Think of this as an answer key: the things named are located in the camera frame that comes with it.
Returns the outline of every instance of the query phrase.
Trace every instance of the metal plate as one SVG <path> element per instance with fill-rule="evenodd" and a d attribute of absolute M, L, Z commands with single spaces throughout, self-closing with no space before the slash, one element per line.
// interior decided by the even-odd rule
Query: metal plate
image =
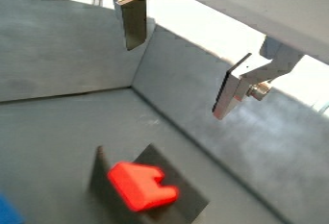
<path fill-rule="evenodd" d="M 128 87 L 146 44 L 127 52 L 115 11 L 67 0 L 0 0 L 0 101 Z"/>
<path fill-rule="evenodd" d="M 229 68 L 156 26 L 132 87 L 282 216 L 326 224 L 329 120 L 273 89 L 218 121 L 213 105 Z"/>

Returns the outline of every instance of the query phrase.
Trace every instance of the red block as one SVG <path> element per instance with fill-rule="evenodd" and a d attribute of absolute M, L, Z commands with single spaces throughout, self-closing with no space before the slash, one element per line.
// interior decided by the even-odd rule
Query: red block
<path fill-rule="evenodd" d="M 178 200 L 179 190 L 162 186 L 162 170 L 155 166 L 119 162 L 108 172 L 108 179 L 132 212 L 167 205 Z"/>

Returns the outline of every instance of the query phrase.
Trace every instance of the gray floor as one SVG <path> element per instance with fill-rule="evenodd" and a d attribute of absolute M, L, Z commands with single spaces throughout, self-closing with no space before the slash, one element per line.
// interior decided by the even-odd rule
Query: gray floor
<path fill-rule="evenodd" d="M 124 48 L 115 11 L 68 0 L 0 0 L 0 101 L 130 87 L 147 42 Z"/>
<path fill-rule="evenodd" d="M 329 220 L 329 119 L 273 90 L 222 121 L 229 64 L 156 26 L 134 89 L 296 224 Z"/>
<path fill-rule="evenodd" d="M 211 200 L 195 224 L 280 224 L 131 89 L 3 104 L 0 137 L 0 189 L 27 224 L 112 223 L 86 194 L 95 148 L 132 161 L 150 143 Z"/>

